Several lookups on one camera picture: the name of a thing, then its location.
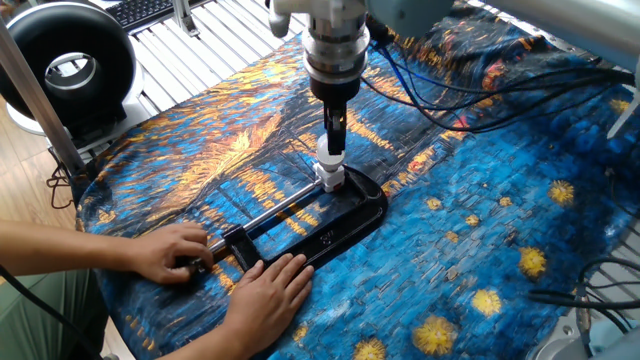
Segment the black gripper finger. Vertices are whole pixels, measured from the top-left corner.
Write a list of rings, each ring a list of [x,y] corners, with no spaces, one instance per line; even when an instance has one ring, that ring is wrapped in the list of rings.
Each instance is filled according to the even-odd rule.
[[[347,114],[346,104],[324,104],[324,128],[330,155],[341,155],[345,150]]]

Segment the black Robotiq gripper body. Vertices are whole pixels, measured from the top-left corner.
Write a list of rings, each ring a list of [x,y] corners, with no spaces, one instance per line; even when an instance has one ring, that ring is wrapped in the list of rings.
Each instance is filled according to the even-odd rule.
[[[309,83],[313,95],[324,105],[333,109],[345,108],[360,89],[359,79],[341,84],[330,84],[311,77]]]

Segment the person's right hand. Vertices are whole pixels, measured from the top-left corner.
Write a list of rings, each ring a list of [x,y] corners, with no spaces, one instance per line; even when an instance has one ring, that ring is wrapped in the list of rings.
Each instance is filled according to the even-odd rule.
[[[303,254],[287,253],[271,265],[258,261],[231,295],[223,328],[250,357],[286,330],[312,288],[314,267]]]

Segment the person's left hand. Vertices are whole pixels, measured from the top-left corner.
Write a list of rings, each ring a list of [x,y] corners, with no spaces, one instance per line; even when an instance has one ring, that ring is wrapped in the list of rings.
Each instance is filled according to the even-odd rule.
[[[213,254],[207,246],[207,232],[195,223],[172,224],[133,240],[127,255],[127,270],[158,284],[185,283],[197,269],[197,259],[210,270]]]

